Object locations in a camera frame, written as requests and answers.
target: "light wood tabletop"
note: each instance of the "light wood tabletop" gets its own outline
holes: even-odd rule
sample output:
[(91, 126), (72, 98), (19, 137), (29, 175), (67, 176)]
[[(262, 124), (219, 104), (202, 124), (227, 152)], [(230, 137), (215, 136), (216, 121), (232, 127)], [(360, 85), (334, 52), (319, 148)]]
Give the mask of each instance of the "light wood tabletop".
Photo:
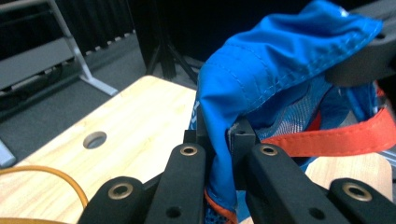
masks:
[[(172, 149), (182, 143), (194, 98), (195, 91), (191, 89), (157, 77), (142, 77), (17, 166), (59, 169), (81, 185), (88, 199), (118, 176), (134, 177), (145, 183), (164, 170)], [(105, 133), (106, 141), (87, 149), (83, 143), (92, 133)], [(350, 159), (354, 161), (340, 165), (339, 158), (320, 158), (308, 168), (308, 175), (325, 186), (327, 182), (322, 178), (329, 181), (338, 173), (362, 175), (361, 170), (369, 166), (372, 172), (364, 173), (361, 179), (373, 179), (371, 185), (391, 197), (387, 161), (377, 154)], [(46, 173), (0, 176), (0, 199), (0, 217), (76, 223), (82, 213), (73, 189), (59, 177)]]

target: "gray carpet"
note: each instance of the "gray carpet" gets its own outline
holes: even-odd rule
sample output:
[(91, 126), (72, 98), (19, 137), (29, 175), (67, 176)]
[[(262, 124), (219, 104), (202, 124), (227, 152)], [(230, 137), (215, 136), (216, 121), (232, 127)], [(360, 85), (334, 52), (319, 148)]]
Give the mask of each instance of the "gray carpet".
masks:
[[(146, 72), (135, 35), (114, 42), (108, 48), (100, 49), (85, 59), (94, 77), (119, 91), (134, 83)], [(15, 112), (0, 123), (0, 139), (18, 161), (43, 147), (110, 99), (108, 95), (80, 80), (80, 74), (77, 64), (64, 66), (62, 87), (55, 90), (48, 87), (43, 92), (50, 91), (50, 94), (43, 94), (45, 96), (35, 100), (34, 104), (25, 106), (22, 111)], [(162, 76), (159, 65), (156, 66), (154, 75)], [(173, 81), (195, 88), (179, 66), (177, 77)]]

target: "red strap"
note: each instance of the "red strap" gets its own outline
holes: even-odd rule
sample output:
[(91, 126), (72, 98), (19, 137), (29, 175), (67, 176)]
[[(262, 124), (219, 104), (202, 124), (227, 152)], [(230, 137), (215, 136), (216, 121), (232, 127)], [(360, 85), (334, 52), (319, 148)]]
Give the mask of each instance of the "red strap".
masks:
[(343, 128), (283, 134), (264, 139), (283, 148), (291, 157), (352, 156), (389, 149), (396, 145), (396, 126), (387, 109), (371, 119)]

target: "black stand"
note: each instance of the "black stand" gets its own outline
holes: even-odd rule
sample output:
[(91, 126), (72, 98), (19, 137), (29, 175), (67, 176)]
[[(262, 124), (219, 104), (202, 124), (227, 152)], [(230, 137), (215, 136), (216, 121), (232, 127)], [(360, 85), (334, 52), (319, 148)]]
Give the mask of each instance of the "black stand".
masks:
[(190, 68), (183, 57), (177, 52), (172, 44), (166, 27), (166, 19), (163, 11), (158, 7), (158, 0), (151, 0), (151, 17), (153, 20), (154, 32), (158, 36), (159, 46), (154, 50), (153, 55), (148, 64), (146, 74), (154, 72), (155, 64), (161, 63), (163, 68), (163, 76), (165, 78), (173, 78), (176, 76), (175, 61), (181, 65), (190, 79), (197, 84), (197, 74)]

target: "cable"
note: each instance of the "cable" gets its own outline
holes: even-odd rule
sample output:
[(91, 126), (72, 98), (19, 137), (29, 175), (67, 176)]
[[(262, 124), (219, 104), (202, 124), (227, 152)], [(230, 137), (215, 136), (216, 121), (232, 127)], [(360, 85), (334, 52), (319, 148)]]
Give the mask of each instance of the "cable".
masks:
[(60, 170), (56, 170), (47, 166), (38, 166), (38, 165), (15, 166), (4, 170), (0, 170), (0, 175), (22, 172), (22, 171), (41, 171), (59, 176), (64, 181), (66, 181), (77, 193), (79, 199), (81, 200), (82, 207), (85, 208), (87, 206), (88, 198), (85, 195), (84, 190), (79, 186), (76, 180), (74, 180), (70, 175), (67, 175), (66, 173)]

